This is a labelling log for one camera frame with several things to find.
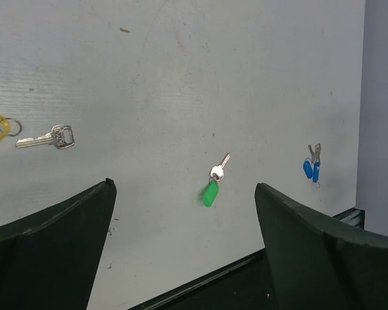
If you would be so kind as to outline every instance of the key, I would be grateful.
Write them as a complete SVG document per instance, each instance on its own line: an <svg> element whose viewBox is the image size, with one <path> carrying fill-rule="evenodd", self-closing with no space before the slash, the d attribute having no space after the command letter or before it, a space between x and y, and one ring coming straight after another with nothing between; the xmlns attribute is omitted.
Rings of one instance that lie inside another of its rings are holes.
<svg viewBox="0 0 388 310"><path fill-rule="evenodd" d="M70 141L67 142L65 132L69 133ZM20 139L15 144L15 147L21 149L22 147L33 147L34 145L53 144L57 149L67 149L75 144L73 131L71 126L56 125L52 131L44 136L34 138Z"/></svg>
<svg viewBox="0 0 388 310"><path fill-rule="evenodd" d="M219 183L224 177L224 166L227 161L231 158L230 153L225 155L224 159L218 166L213 166L211 171L209 172L209 176L214 179L215 182Z"/></svg>

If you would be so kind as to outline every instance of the wall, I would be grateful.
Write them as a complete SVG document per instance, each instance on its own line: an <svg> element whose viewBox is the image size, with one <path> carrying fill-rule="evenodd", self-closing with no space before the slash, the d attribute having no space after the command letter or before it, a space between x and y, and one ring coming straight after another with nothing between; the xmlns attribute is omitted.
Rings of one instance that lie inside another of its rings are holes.
<svg viewBox="0 0 388 310"><path fill-rule="evenodd" d="M366 1L356 205L388 235L388 0Z"/></svg>

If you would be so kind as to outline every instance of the white table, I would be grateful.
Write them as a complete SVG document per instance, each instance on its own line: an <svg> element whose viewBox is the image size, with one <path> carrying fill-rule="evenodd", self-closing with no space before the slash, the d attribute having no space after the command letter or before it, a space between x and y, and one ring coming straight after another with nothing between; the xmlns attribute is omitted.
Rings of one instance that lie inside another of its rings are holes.
<svg viewBox="0 0 388 310"><path fill-rule="evenodd" d="M354 207L363 13L364 0L0 0L0 114L18 138L62 124L76 139L0 143L0 225L112 178L118 220L88 309L124 310L261 249L258 182L326 214ZM318 142L316 189L301 166Z"/></svg>

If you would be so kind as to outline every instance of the key ring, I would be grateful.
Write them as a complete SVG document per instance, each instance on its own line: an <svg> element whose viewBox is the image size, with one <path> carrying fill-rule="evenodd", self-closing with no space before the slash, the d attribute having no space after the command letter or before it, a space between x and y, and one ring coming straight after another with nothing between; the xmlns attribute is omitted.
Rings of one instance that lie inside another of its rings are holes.
<svg viewBox="0 0 388 310"><path fill-rule="evenodd" d="M21 123L18 121L18 120L16 120L16 119L14 119L14 118L6 118L7 120L9 120L9 121L13 121L13 122L15 122L16 124L18 124L19 125L19 130L15 133L15 134L11 134L10 132L4 132L2 129L1 129L1 126L0 126L0 132L1 133L3 133L3 134L5 134L6 136L9 136L9 137L16 137L21 131L22 131L22 126L21 126Z"/></svg>

